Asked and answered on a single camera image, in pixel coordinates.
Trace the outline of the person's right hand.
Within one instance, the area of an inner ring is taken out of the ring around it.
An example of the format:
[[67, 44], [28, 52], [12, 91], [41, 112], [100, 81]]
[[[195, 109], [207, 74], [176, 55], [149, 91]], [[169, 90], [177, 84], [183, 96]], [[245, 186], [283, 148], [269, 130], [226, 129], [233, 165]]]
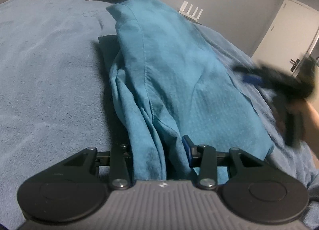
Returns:
[[319, 117], [317, 110], [307, 100], [296, 100], [288, 104], [288, 111], [292, 114], [300, 114], [303, 119], [302, 140], [307, 143], [312, 151], [312, 159], [318, 168], [318, 140]]

